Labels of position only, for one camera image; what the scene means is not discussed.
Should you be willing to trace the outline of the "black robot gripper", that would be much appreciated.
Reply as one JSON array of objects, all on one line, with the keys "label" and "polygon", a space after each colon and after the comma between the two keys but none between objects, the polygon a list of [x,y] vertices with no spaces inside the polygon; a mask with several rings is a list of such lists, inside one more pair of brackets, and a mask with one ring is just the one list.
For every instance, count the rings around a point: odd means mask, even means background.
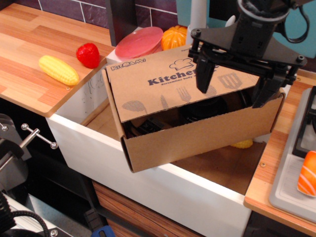
[{"label": "black robot gripper", "polygon": [[288,42],[306,39],[304,32],[297,39],[287,36],[285,21],[292,9],[303,18],[305,0],[238,0],[239,17],[222,28],[195,28],[189,56],[196,63],[197,88],[206,93],[215,66],[260,76],[252,94],[252,108],[261,108],[281,87],[292,85],[296,72],[306,65],[303,55],[278,42],[273,34],[280,32]]}]

